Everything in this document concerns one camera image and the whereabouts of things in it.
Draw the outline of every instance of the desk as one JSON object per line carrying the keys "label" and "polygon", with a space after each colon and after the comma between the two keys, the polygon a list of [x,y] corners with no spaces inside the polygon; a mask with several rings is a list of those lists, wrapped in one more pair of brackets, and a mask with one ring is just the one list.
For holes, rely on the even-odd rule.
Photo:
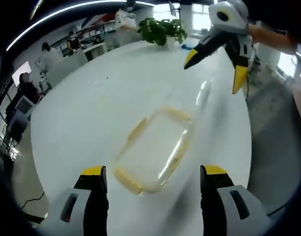
{"label": "desk", "polygon": [[[196,45],[197,39],[188,44]],[[71,73],[35,108],[31,142],[36,170],[51,202],[80,172],[107,166],[108,235],[202,235],[200,165],[226,169],[247,187],[251,132],[242,90],[231,95],[234,68],[223,48],[183,69],[189,51],[165,51],[145,41],[95,58]],[[112,157],[154,109],[171,105],[191,113],[199,86],[210,80],[208,103],[180,167],[162,190],[135,196],[112,174]],[[192,172],[183,172],[191,163]]]}
{"label": "desk", "polygon": [[107,52],[105,43],[98,43],[96,45],[93,45],[89,48],[86,48],[83,50],[83,52],[87,54],[91,54],[92,59],[104,54]]}

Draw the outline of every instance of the ceiling light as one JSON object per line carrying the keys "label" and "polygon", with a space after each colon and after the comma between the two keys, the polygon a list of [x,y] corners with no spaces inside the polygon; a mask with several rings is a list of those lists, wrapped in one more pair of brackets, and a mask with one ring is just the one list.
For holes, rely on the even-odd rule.
{"label": "ceiling light", "polygon": [[[59,11],[56,11],[54,13],[51,13],[50,15],[40,19],[39,21],[37,21],[36,23],[32,24],[31,26],[29,26],[26,30],[24,30],[20,35],[18,35],[13,42],[11,42],[9,44],[9,46],[7,47],[6,51],[8,51],[21,37],[23,37],[26,33],[28,33],[30,30],[32,30],[33,28],[35,28],[37,25],[41,24],[42,22],[46,21],[47,19],[54,17],[55,15],[58,15],[62,12],[71,10],[73,8],[76,7],[80,7],[80,6],[86,6],[86,5],[92,5],[92,4],[98,4],[98,3],[106,3],[106,2],[126,2],[126,0],[100,0],[100,1],[89,1],[89,2],[84,2],[84,3],[80,3],[80,4],[76,4],[73,6],[69,6],[66,7],[64,9],[61,9]],[[137,4],[142,4],[142,5],[147,5],[147,6],[155,6],[154,4],[151,3],[147,3],[147,2],[142,2],[142,1],[136,1],[135,3]]]}

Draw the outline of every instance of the robotic arm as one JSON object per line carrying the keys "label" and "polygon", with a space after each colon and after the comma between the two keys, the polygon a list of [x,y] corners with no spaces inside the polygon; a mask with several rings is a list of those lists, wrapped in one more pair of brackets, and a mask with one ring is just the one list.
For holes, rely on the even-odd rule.
{"label": "robotic arm", "polygon": [[248,34],[248,8],[241,0],[227,0],[211,5],[209,12],[212,28],[190,51],[184,68],[196,65],[225,46],[235,68],[232,92],[235,94],[246,80],[248,60],[252,55],[252,37]]}

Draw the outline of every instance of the person in dark clothing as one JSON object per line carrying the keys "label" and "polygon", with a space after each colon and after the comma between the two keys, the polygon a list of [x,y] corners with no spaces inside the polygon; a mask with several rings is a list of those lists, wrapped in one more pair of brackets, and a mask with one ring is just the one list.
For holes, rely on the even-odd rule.
{"label": "person in dark clothing", "polygon": [[82,47],[79,39],[75,37],[74,32],[71,31],[69,33],[70,39],[67,41],[66,45],[67,48],[70,50],[71,53],[76,52],[77,49],[80,49]]}
{"label": "person in dark clothing", "polygon": [[34,104],[37,104],[41,97],[38,89],[29,81],[29,74],[27,72],[22,73],[19,76],[19,87],[18,92],[22,93],[23,96],[28,98]]}

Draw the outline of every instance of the ceiling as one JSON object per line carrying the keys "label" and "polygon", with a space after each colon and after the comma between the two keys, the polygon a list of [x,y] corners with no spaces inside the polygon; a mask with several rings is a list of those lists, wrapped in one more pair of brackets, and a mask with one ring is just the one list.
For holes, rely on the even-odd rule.
{"label": "ceiling", "polygon": [[[82,2],[90,0],[43,0],[40,7],[37,9],[34,17],[30,20],[31,13],[38,3],[38,0],[17,0],[17,1],[0,1],[0,54],[5,53],[6,47],[13,39],[18,36],[28,26],[37,20],[49,15],[57,10],[63,9]],[[279,4],[275,4],[276,0],[266,0],[266,5],[259,4],[258,0],[243,0],[248,8],[251,19],[262,20],[275,28],[283,29],[283,21],[278,19],[277,14],[272,14],[272,9],[277,12],[281,9],[287,9],[285,4],[287,1],[280,0]],[[167,0],[144,0],[153,4],[166,3]],[[212,4],[213,0],[181,0],[181,4]],[[90,6],[83,6],[77,9],[71,9],[56,17],[53,17],[39,26],[35,27],[29,33],[19,40],[10,51],[7,52],[8,56],[13,59],[21,51],[31,45],[33,42],[40,39],[47,33],[66,25],[67,23],[107,12],[116,12],[119,8],[124,7],[124,3],[103,3]],[[140,4],[135,4],[136,9],[146,7]]]}

